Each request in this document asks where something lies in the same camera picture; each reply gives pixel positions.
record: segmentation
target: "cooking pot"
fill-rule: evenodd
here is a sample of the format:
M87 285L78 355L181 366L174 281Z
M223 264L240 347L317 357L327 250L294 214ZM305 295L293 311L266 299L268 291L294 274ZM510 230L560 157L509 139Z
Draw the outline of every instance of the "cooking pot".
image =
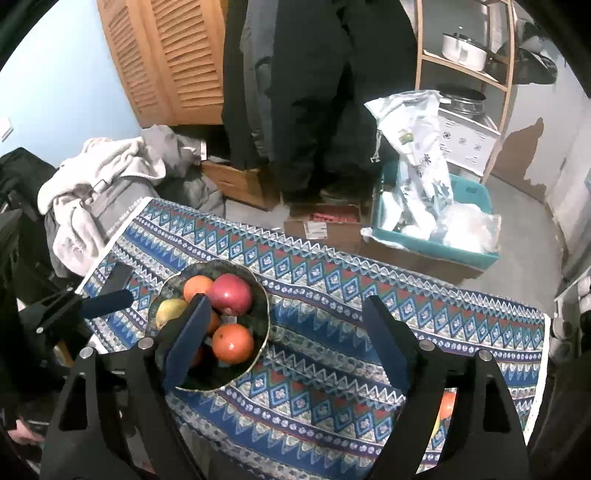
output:
M442 97L441 102L447 104L446 110L469 118L484 114L486 95L478 90L459 85L440 85L437 89Z
M443 56L452 62L465 66L476 72L484 70L487 48L465 35L454 33L443 34Z

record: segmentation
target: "white pot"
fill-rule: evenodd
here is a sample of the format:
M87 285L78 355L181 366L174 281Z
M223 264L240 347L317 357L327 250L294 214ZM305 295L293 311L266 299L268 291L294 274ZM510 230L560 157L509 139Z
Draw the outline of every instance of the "white pot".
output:
M486 64L486 49L463 35L443 34L443 56L467 69L481 72Z

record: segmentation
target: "light blue wall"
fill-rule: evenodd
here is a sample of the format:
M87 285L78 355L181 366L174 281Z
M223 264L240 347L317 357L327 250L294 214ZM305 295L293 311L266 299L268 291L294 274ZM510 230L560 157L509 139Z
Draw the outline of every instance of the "light blue wall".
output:
M25 147L58 166L91 137L137 137L96 0L60 0L0 72L0 117L14 132L0 154Z

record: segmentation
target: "white towel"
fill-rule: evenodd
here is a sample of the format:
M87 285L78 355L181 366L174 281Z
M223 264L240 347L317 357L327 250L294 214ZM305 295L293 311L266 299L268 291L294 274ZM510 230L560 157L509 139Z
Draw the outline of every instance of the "white towel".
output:
M45 215L53 207L58 224L54 253L74 273L86 275L105 246L86 206L118 177L142 177L157 184L165 175L162 158L147 155L141 137L87 140L82 152L64 160L39 190L39 211Z

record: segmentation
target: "blue patterned tablecloth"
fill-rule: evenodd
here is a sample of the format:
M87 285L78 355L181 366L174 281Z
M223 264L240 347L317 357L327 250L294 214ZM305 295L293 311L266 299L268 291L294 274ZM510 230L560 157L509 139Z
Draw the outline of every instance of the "blue patterned tablecloth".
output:
M110 351L143 337L163 282L193 262L245 265L267 289L272 330L255 368L225 389L168 398L180 421L264 478L357 480L380 454L404 397L363 330L370 294L445 351L488 348L531 430L547 356L547 317L536 309L160 199L124 228L83 284L95 296L117 261L134 268L133 307L90 323ZM421 471L437 463L447 427L429 442Z

